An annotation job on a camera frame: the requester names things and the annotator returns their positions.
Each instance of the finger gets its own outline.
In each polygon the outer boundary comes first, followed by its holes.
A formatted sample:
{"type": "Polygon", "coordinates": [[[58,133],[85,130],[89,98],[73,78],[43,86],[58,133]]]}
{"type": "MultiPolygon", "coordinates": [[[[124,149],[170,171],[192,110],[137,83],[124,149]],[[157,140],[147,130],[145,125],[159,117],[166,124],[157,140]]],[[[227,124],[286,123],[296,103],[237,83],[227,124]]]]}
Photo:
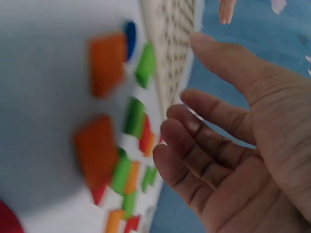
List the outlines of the finger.
{"type": "Polygon", "coordinates": [[[231,174],[231,169],[217,164],[195,143],[179,121],[164,121],[161,134],[168,147],[172,148],[190,171],[214,190],[231,174]]]}
{"type": "Polygon", "coordinates": [[[199,147],[224,166],[235,169],[254,153],[214,132],[183,105],[171,106],[167,117],[180,121],[199,147]]]}
{"type": "Polygon", "coordinates": [[[167,146],[157,145],[153,154],[155,165],[163,180],[184,199],[198,216],[201,216],[213,190],[195,177],[167,146]]]}
{"type": "Polygon", "coordinates": [[[225,4],[224,4],[224,1],[220,2],[219,16],[220,16],[220,23],[225,24],[226,21],[225,21],[225,4]]]}
{"type": "Polygon", "coordinates": [[[216,42],[202,33],[193,33],[190,42],[201,62],[211,72],[233,84],[244,94],[250,106],[295,82],[294,73],[284,76],[288,70],[256,57],[240,45],[216,42]]]}
{"type": "Polygon", "coordinates": [[[226,6],[226,23],[231,23],[233,12],[234,12],[234,7],[235,4],[237,3],[236,0],[228,0],[227,1],[227,6],[226,6]]]}
{"type": "Polygon", "coordinates": [[[184,91],[180,98],[205,120],[241,141],[256,145],[249,111],[193,89],[184,91]]]}

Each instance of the fingernail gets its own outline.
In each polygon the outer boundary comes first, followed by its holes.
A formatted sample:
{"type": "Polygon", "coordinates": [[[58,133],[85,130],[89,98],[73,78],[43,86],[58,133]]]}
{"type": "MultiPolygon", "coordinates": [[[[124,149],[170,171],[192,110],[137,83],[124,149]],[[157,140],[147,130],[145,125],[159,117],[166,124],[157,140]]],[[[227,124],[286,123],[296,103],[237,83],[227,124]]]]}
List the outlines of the fingernail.
{"type": "Polygon", "coordinates": [[[192,33],[190,35],[190,42],[192,45],[201,45],[212,41],[215,41],[213,37],[205,35],[203,33],[192,33]]]}

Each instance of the colorful blocks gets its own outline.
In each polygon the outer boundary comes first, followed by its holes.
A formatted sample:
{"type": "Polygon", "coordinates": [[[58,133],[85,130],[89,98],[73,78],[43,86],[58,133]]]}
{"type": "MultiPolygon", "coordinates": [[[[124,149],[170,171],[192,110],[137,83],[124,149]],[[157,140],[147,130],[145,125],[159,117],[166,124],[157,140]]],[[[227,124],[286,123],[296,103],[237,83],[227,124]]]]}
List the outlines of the colorful blocks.
{"type": "Polygon", "coordinates": [[[144,193],[146,193],[146,191],[147,191],[147,187],[148,187],[148,185],[149,185],[149,180],[150,180],[150,175],[152,174],[152,170],[151,170],[151,168],[148,166],[147,167],[147,170],[146,170],[146,172],[145,172],[145,176],[144,176],[144,178],[143,178],[143,180],[142,180],[142,183],[141,183],[141,189],[142,189],[142,191],[144,192],[144,193]]]}
{"type": "Polygon", "coordinates": [[[151,157],[152,150],[154,148],[155,137],[156,137],[155,134],[151,132],[149,136],[148,144],[147,144],[147,149],[144,152],[145,157],[151,157]]]}
{"type": "Polygon", "coordinates": [[[125,133],[141,139],[145,121],[145,106],[138,99],[131,98],[125,125],[125,133]]]}
{"type": "Polygon", "coordinates": [[[119,149],[120,161],[113,174],[111,188],[118,194],[124,195],[125,186],[131,169],[131,161],[125,151],[119,149]]]}
{"type": "Polygon", "coordinates": [[[101,115],[84,126],[74,135],[74,143],[87,185],[102,187],[120,159],[110,117],[101,115]]]}
{"type": "Polygon", "coordinates": [[[127,60],[129,61],[136,45],[136,25],[133,21],[128,21],[125,24],[124,33],[127,38],[127,60]]]}
{"type": "Polygon", "coordinates": [[[127,220],[124,233],[130,233],[130,231],[137,231],[140,222],[140,216],[133,216],[127,220]]]}
{"type": "Polygon", "coordinates": [[[124,196],[122,209],[125,211],[124,220],[128,220],[133,215],[133,209],[136,201],[136,191],[124,196]]]}
{"type": "Polygon", "coordinates": [[[105,233],[118,233],[120,220],[122,220],[124,216],[124,210],[110,211],[105,233]]]}
{"type": "Polygon", "coordinates": [[[149,157],[152,154],[154,139],[155,135],[151,132],[149,117],[146,115],[142,136],[139,141],[139,149],[144,153],[145,157],[149,157]]]}
{"type": "Polygon", "coordinates": [[[154,167],[151,170],[151,174],[149,175],[149,185],[154,186],[155,180],[156,180],[156,175],[157,175],[157,168],[154,167]]]}
{"type": "Polygon", "coordinates": [[[124,190],[125,194],[131,194],[135,191],[139,168],[140,168],[140,162],[138,161],[132,162],[130,175],[129,175],[127,185],[124,190]]]}
{"type": "Polygon", "coordinates": [[[152,44],[146,44],[135,72],[136,80],[141,87],[147,88],[150,76],[156,70],[156,57],[152,44]]]}
{"type": "Polygon", "coordinates": [[[149,117],[146,115],[145,116],[145,122],[144,122],[144,127],[142,131],[142,136],[139,141],[139,149],[141,152],[145,153],[145,151],[148,148],[148,143],[150,139],[151,131],[150,131],[150,122],[149,122],[149,117]]]}
{"type": "Polygon", "coordinates": [[[109,181],[107,181],[107,183],[104,183],[99,188],[90,188],[95,205],[99,205],[99,203],[101,202],[101,199],[103,198],[103,195],[104,195],[104,192],[105,192],[106,187],[108,185],[108,182],[109,181]]]}
{"type": "Polygon", "coordinates": [[[91,89],[94,96],[107,96],[124,80],[123,62],[127,57],[123,33],[95,38],[90,42],[91,89]]]}
{"type": "Polygon", "coordinates": [[[0,232],[1,233],[24,233],[14,212],[0,200],[0,232]]]}
{"type": "Polygon", "coordinates": [[[157,169],[156,167],[151,168],[151,167],[147,167],[147,170],[145,172],[145,176],[142,180],[141,183],[141,189],[144,193],[146,193],[147,191],[147,187],[149,185],[153,186],[156,180],[156,174],[157,174],[157,169]]]}

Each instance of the blue surface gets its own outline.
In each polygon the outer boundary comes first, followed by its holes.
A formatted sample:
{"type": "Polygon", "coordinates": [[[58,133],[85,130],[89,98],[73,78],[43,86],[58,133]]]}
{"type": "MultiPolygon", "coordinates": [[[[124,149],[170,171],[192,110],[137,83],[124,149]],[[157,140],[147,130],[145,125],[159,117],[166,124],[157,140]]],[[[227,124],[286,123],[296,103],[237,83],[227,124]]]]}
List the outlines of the blue surface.
{"type": "MultiPolygon", "coordinates": [[[[238,1],[231,25],[219,23],[218,1],[207,0],[203,32],[218,41],[239,43],[257,56],[309,77],[304,56],[311,55],[311,41],[305,45],[299,36],[311,39],[311,1],[288,0],[286,9],[276,15],[269,0],[238,1]]],[[[211,93],[230,104],[248,108],[244,97],[230,84],[207,71],[197,59],[189,87],[211,93]]],[[[152,233],[204,233],[201,222],[167,185],[161,192],[152,233]]]]}

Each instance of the hand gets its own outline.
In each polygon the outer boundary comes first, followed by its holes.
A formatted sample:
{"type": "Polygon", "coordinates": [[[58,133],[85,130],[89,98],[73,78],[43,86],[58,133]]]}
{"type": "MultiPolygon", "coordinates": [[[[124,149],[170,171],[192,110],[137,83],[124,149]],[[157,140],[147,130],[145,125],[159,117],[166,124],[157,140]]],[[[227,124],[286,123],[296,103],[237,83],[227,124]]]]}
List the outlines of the hand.
{"type": "Polygon", "coordinates": [[[191,36],[194,53],[246,97],[250,111],[197,91],[182,101],[245,148],[215,133],[183,105],[161,125],[154,148],[164,181],[208,233],[311,231],[311,83],[239,45],[191,36]]]}
{"type": "Polygon", "coordinates": [[[237,0],[218,0],[220,2],[219,15],[222,24],[230,24],[237,0]]]}

